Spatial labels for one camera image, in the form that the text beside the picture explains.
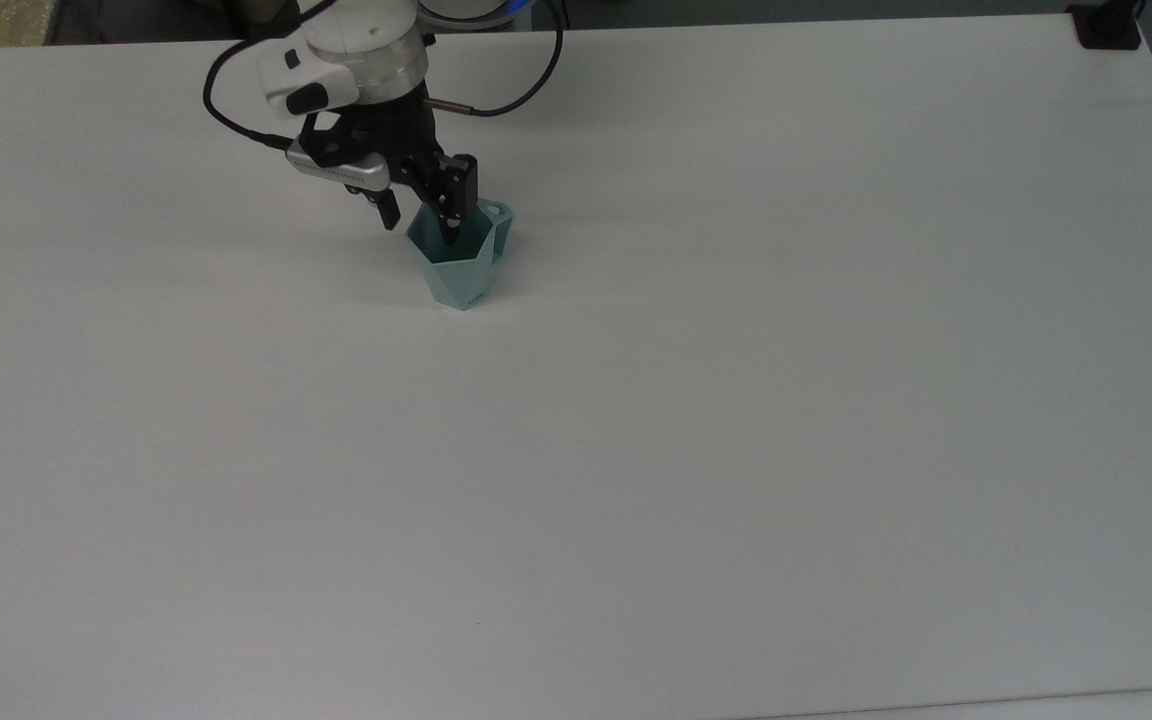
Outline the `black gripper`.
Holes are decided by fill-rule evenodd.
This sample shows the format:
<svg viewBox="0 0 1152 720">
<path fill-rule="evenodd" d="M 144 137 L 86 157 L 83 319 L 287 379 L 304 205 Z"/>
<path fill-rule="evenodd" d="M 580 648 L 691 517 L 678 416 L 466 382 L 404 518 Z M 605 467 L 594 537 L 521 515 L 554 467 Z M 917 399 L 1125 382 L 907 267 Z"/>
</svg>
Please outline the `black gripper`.
<svg viewBox="0 0 1152 720">
<path fill-rule="evenodd" d="M 435 200 L 445 247 L 456 245 L 477 209 L 477 159 L 444 156 L 433 113 L 419 100 L 351 105 L 308 115 L 294 138 L 294 169 L 344 184 L 378 211 L 387 232 L 401 220 L 392 184 Z"/>
</svg>

